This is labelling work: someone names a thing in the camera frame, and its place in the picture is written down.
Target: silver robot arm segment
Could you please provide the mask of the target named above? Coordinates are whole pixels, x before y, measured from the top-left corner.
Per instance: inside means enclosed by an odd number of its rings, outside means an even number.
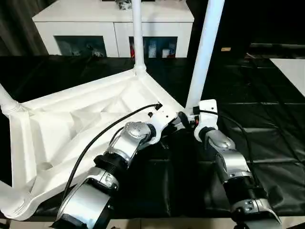
[[[104,229],[113,211],[113,197],[137,151],[157,143],[162,130],[176,113],[161,107],[147,123],[128,122],[110,142],[104,154],[96,156],[91,168],[63,201],[55,229]]]
[[[201,101],[200,110],[211,111],[211,101],[206,105]],[[272,210],[264,189],[257,185],[244,156],[235,148],[232,139],[225,136],[214,126],[202,125],[200,120],[195,131],[196,139],[204,143],[207,153],[214,153],[216,157],[218,177],[225,189],[231,205],[231,218],[237,223],[236,229],[281,229],[281,221]]]

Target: wire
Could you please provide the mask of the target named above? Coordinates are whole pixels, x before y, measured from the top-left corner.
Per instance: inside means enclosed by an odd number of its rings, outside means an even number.
[[[72,169],[72,171],[71,171],[71,174],[70,174],[70,176],[69,176],[68,182],[67,182],[66,187],[65,187],[65,190],[64,190],[64,192],[63,192],[62,201],[64,201],[64,199],[65,199],[66,196],[68,195],[69,187],[70,187],[70,185],[71,185],[71,183],[72,183],[72,180],[73,180],[73,177],[74,177],[74,175],[75,175],[75,172],[76,172],[78,166],[79,166],[80,163],[81,163],[81,160],[83,159],[83,157],[85,156],[85,154],[86,154],[86,152],[89,150],[89,148],[93,145],[93,143],[94,143],[97,139],[99,139],[99,137],[101,137],[104,133],[106,133],[106,131],[108,131],[109,129],[111,129],[111,128],[114,127],[115,125],[117,125],[119,122],[125,120],[126,118],[129,118],[130,116],[132,116],[132,115],[134,115],[134,114],[140,112],[141,110],[144,110],[144,109],[149,108],[149,107],[156,107],[156,106],[160,106],[160,104],[151,104],[151,105],[147,105],[147,106],[144,106],[144,107],[142,107],[142,108],[139,108],[138,110],[135,110],[135,111],[129,113],[128,115],[126,115],[126,116],[124,116],[124,117],[118,119],[117,121],[115,121],[114,123],[112,123],[112,124],[110,124],[108,127],[106,127],[105,129],[103,129],[101,132],[99,132],[98,135],[95,136],[94,139],[92,139],[92,140],[88,143],[88,145],[84,148],[84,150],[82,151],[82,153],[81,153],[80,156],[78,157],[78,159],[77,159],[77,161],[76,161],[76,163],[75,163],[75,165],[74,165],[74,167],[73,167],[73,169]]]
[[[222,118],[225,118],[229,121],[231,121],[232,123],[234,123],[235,125],[237,125],[237,127],[242,131],[242,134],[244,136],[244,139],[246,141],[246,144],[247,144],[247,148],[248,148],[248,155],[249,155],[249,160],[250,160],[250,163],[251,165],[253,165],[253,160],[252,160],[252,151],[251,151],[251,146],[250,146],[250,141],[249,141],[249,138],[247,136],[247,132],[244,130],[244,128],[242,127],[242,125],[240,125],[237,121],[235,121],[234,119],[228,117],[228,116],[225,116],[223,114],[218,114],[217,112],[214,112],[214,111],[204,111],[204,110],[200,110],[200,112],[203,112],[203,113],[208,113],[208,114],[213,114],[213,115],[218,115]],[[256,182],[256,184],[258,184],[258,178],[255,174],[254,171],[252,171],[252,174],[253,174],[253,177],[254,177],[254,180]]]
[[[112,139],[110,140],[109,144],[111,144],[111,142],[115,139],[115,137],[117,136],[117,134],[118,134],[121,130],[123,130],[123,128],[124,128],[124,126],[122,126],[120,129],[118,129],[118,130],[114,133],[114,135],[113,135]]]

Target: white floor tile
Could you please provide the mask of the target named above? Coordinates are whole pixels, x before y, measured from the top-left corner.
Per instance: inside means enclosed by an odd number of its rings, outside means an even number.
[[[233,229],[236,224],[227,218],[142,219],[141,229]]]

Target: black table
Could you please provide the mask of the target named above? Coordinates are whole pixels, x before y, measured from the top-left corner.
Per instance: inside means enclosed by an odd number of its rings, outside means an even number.
[[[100,79],[133,67],[122,58],[1,57],[0,83],[19,102]],[[185,105],[193,72],[188,59],[153,60],[148,73]],[[305,98],[269,60],[217,60],[202,99],[216,99],[220,113],[247,131],[252,153],[238,128],[219,118],[265,187],[280,216],[305,214]],[[0,115],[0,180],[11,184],[9,121]],[[186,130],[144,149],[120,190],[116,218],[229,217],[229,204],[214,158]],[[43,202],[30,220],[53,220],[61,194]]]

